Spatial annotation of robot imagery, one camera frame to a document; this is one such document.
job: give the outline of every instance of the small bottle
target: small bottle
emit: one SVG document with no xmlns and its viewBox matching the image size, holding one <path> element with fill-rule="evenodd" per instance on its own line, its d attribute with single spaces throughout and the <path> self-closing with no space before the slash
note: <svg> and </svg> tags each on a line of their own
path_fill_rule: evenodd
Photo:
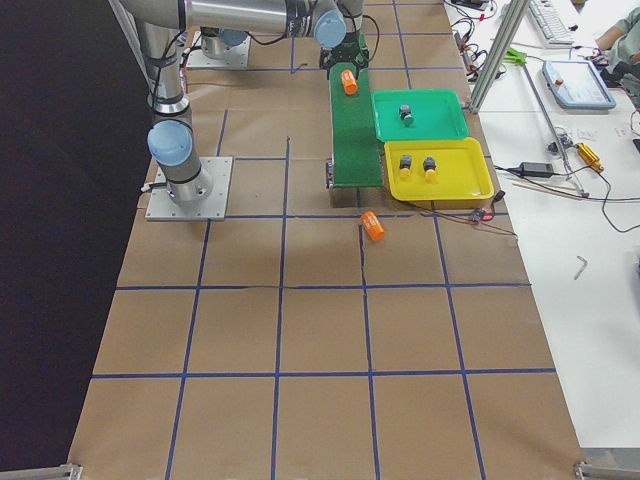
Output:
<svg viewBox="0 0 640 480">
<path fill-rule="evenodd" d="M 413 115 L 411 114 L 411 107 L 409 105 L 400 105 L 398 115 L 400 115 L 400 120 L 402 120 L 405 127 L 413 124 Z"/>
<path fill-rule="evenodd" d="M 400 157 L 400 178 L 409 178 L 411 176 L 411 155 L 403 155 Z"/>
<path fill-rule="evenodd" d="M 384 237 L 384 228 L 382 228 L 382 224 L 380 224 L 380 220 L 374 212 L 368 210 L 362 214 L 360 217 L 362 221 L 362 226 L 364 230 L 369 235 L 369 238 L 374 242 L 381 240 Z"/>
<path fill-rule="evenodd" d="M 345 68 L 340 73 L 340 80 L 342 81 L 342 88 L 347 95 L 355 95 L 358 93 L 358 82 L 356 77 L 353 76 L 353 72 L 348 68 Z"/>
<path fill-rule="evenodd" d="M 435 180 L 438 172 L 436 172 L 436 160 L 433 157 L 427 157 L 424 159 L 422 163 L 422 168 L 424 168 L 424 178 L 427 182 Z"/>
</svg>

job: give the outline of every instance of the white desk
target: white desk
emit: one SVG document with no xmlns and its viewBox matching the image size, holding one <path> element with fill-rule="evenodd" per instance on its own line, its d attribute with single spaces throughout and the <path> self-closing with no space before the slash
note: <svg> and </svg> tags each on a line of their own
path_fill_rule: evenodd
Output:
<svg viewBox="0 0 640 480">
<path fill-rule="evenodd" d="M 591 2 L 588 12 L 593 19 L 599 0 L 587 3 Z M 482 22 L 479 38 L 472 41 L 491 36 L 497 23 L 497 19 Z M 516 40 L 522 37 L 528 35 L 519 32 Z M 516 48 L 547 58 L 568 58 L 566 50 Z M 553 123 L 601 157 L 603 174 L 613 187 L 611 197 L 640 196 L 640 153 L 631 142 L 633 107 L 626 95 L 615 92 L 618 107 L 609 112 L 570 113 L 548 91 L 541 62 L 530 59 L 527 66 Z M 480 118 L 496 165 L 512 167 L 553 158 L 546 152 L 551 133 L 521 68 L 509 67 L 494 82 Z M 580 138 L 579 130 L 591 138 Z M 574 168 L 584 165 L 574 149 L 569 155 Z M 556 171 L 563 171 L 559 160 L 553 163 Z M 594 173 L 585 170 L 578 175 L 592 197 L 604 196 L 605 185 Z M 517 186 L 511 175 L 499 177 L 580 445 L 640 447 L 640 277 L 635 253 L 640 229 L 619 234 L 607 224 L 599 202 L 539 193 Z M 640 203 L 608 203 L 606 209 L 620 227 L 640 223 Z M 582 265 L 577 256 L 588 266 L 574 280 Z"/>
</svg>

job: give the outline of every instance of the metal mounting plate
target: metal mounting plate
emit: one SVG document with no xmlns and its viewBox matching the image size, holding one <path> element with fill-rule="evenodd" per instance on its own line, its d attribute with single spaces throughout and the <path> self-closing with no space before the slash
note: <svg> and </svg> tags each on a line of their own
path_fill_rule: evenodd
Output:
<svg viewBox="0 0 640 480">
<path fill-rule="evenodd" d="M 201 41 L 198 40 L 193 45 L 200 46 Z M 207 57 L 202 50 L 194 50 L 189 54 L 187 60 L 187 68 L 193 70 L 246 70 L 249 62 L 249 46 L 251 39 L 247 38 L 237 47 L 231 47 L 225 50 L 221 59 L 213 59 Z"/>
<path fill-rule="evenodd" d="M 213 177 L 213 189 L 202 201 L 190 204 L 175 203 L 164 188 L 151 192 L 146 218 L 149 221 L 224 220 L 231 184 L 232 157 L 200 157 L 202 167 Z M 165 182 L 158 169 L 155 182 Z"/>
</svg>

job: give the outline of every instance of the yellow tray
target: yellow tray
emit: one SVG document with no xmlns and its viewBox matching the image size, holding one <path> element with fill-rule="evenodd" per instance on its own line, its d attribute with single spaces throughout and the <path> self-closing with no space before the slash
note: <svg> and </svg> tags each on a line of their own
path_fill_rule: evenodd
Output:
<svg viewBox="0 0 640 480">
<path fill-rule="evenodd" d="M 386 142 L 384 151 L 391 195 L 401 201 L 486 200 L 494 189 L 480 143 L 463 140 L 410 140 Z M 400 158 L 411 155 L 411 175 L 400 177 Z M 434 179 L 427 180 L 423 162 L 436 162 Z"/>
</svg>

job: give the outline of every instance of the person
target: person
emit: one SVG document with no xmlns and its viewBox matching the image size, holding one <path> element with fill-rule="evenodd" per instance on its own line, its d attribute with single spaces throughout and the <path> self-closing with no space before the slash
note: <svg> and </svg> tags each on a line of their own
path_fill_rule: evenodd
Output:
<svg viewBox="0 0 640 480">
<path fill-rule="evenodd" d="M 640 106 L 640 78 L 637 76 L 640 73 L 640 7 L 618 20 L 596 40 L 596 44 L 602 51 L 609 50 L 612 68 L 622 62 L 618 69 L 625 72 L 622 84 L 632 95 L 634 105 Z"/>
</svg>

